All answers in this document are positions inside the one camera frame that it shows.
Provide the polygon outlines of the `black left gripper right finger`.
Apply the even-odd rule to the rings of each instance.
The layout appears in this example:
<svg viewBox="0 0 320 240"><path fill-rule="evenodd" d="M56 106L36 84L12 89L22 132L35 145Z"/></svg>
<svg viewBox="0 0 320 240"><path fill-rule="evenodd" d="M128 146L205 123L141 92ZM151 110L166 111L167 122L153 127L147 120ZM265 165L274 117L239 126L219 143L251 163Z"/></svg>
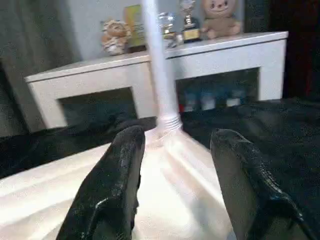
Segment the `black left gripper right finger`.
<svg viewBox="0 0 320 240"><path fill-rule="evenodd" d="M310 240L298 206L276 183L266 156L231 129L216 129L210 152L238 240Z"/></svg>

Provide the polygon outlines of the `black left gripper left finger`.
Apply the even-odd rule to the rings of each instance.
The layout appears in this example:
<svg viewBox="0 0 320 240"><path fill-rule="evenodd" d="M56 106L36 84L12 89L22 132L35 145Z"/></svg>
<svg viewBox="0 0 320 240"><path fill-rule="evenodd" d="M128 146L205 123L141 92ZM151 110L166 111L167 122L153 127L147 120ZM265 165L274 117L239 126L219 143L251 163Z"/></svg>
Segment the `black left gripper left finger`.
<svg viewBox="0 0 320 240"><path fill-rule="evenodd" d="M145 143L145 131L139 125L115 136L81 183L58 240L132 239Z"/></svg>

